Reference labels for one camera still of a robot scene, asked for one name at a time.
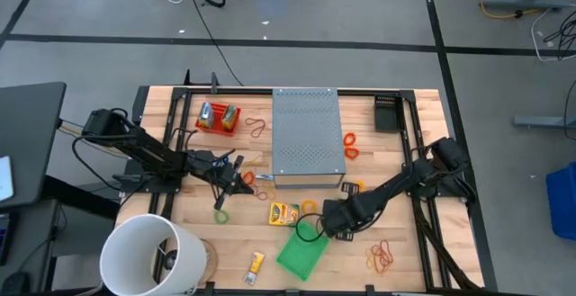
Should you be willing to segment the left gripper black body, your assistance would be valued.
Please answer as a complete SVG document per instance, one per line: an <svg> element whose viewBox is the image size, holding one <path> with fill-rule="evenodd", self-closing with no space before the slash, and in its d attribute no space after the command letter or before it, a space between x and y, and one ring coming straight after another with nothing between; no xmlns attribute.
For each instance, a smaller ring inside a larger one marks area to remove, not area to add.
<svg viewBox="0 0 576 296"><path fill-rule="evenodd" d="M233 152L235 149L225 154L231 155ZM225 198L230 196L227 194L227 187L233 183L232 176L235 171L239 171L244 157L237 156L233 163L229 162L225 166L214 166L213 162L216 158L209 150L188 150L185 169L190 175L210 185L215 199L213 208L220 210Z"/></svg>

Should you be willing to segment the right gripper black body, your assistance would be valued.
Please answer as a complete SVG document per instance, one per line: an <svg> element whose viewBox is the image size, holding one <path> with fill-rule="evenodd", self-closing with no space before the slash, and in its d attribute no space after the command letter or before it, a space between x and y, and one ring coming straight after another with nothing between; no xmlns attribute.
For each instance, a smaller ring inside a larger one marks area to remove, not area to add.
<svg viewBox="0 0 576 296"><path fill-rule="evenodd" d="M346 235L344 238L336 238L351 242L354 234L364 231L371 227L375 219L378 218L377 212L382 211L380 203L382 197L378 192L366 191L359 192L359 186L354 183L342 183L341 191L347 193L345 217L341 220L346 223Z"/></svg>

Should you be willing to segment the green plastic slotted basket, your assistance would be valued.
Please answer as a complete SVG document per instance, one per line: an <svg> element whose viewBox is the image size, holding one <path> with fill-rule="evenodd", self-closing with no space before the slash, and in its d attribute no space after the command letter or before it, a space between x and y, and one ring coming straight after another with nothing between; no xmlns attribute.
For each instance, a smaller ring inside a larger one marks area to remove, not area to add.
<svg viewBox="0 0 576 296"><path fill-rule="evenodd" d="M317 230L307 222L301 222L291 234L275 261L287 272L307 282L318 261L329 245L329 239L318 236Z"/></svg>

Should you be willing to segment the yellow Crayola crayon box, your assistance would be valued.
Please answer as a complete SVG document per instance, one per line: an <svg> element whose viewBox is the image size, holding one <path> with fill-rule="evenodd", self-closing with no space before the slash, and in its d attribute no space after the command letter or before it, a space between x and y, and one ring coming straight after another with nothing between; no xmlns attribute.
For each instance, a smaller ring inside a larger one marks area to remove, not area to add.
<svg viewBox="0 0 576 296"><path fill-rule="evenodd" d="M238 118L238 108L229 104L222 114L221 124L225 131L232 131Z"/></svg>
<svg viewBox="0 0 576 296"><path fill-rule="evenodd" d="M282 202L270 205L268 224L272 226L294 227L300 218L300 206Z"/></svg>

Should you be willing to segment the black mesh desk tray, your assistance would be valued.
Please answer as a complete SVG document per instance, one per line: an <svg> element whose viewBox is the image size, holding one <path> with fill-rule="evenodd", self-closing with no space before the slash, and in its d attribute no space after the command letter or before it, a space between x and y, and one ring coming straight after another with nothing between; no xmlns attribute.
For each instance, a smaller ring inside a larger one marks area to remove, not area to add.
<svg viewBox="0 0 576 296"><path fill-rule="evenodd" d="M376 95L374 97L374 125L378 132L400 132L402 102L399 96Z"/></svg>

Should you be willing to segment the dark grey side desk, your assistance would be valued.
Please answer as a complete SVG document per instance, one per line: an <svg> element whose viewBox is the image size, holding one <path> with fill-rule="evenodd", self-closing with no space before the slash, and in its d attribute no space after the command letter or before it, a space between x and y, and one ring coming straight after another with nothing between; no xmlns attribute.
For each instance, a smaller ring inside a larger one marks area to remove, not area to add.
<svg viewBox="0 0 576 296"><path fill-rule="evenodd" d="M10 158L13 181L13 196L0 208L40 199L66 88L63 82L0 88L0 157Z"/></svg>

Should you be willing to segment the red plastic slotted basket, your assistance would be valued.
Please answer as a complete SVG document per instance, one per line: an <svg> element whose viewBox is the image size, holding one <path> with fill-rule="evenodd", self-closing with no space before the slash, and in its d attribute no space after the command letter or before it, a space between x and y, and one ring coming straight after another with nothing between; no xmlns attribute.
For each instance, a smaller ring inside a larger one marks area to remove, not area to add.
<svg viewBox="0 0 576 296"><path fill-rule="evenodd" d="M239 116L241 114L241 109L235 105L238 108L238 118L237 118L236 124L235 124L232 131L225 131L222 128L221 118L222 118L222 114L226 110L228 104L211 103L211 106L212 106L213 114L214 114L212 126L209 129L201 127L200 124L198 123L198 117L199 117L199 115L198 115L196 123L195 123L195 127L200 129L200 130L210 132L213 134L219 134L219 135L223 135L223 136L232 137L236 131L236 128L238 127L238 124L239 124Z"/></svg>

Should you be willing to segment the orange rubber band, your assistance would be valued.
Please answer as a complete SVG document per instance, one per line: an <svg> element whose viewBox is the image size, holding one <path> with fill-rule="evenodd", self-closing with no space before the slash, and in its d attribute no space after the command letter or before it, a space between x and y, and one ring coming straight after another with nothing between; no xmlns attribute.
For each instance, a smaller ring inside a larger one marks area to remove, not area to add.
<svg viewBox="0 0 576 296"><path fill-rule="evenodd" d="M384 274L387 271L388 267L388 256L386 252L378 246L372 246L371 249L377 254L378 259L378 273L377 274Z"/></svg>

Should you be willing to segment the grey perforated metal riser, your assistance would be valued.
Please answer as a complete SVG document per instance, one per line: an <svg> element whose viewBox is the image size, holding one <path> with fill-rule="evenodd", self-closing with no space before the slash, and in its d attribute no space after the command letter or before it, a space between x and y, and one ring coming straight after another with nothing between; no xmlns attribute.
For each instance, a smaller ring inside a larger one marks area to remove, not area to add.
<svg viewBox="0 0 576 296"><path fill-rule="evenodd" d="M273 91L272 175L278 189L330 189L346 174L336 88Z"/></svg>

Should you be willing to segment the blue storage bin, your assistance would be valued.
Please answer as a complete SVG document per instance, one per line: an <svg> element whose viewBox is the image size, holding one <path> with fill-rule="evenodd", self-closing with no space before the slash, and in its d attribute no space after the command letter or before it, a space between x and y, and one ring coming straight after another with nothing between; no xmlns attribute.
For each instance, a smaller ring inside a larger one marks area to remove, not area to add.
<svg viewBox="0 0 576 296"><path fill-rule="evenodd" d="M576 162L545 178L553 233L576 240Z"/></svg>

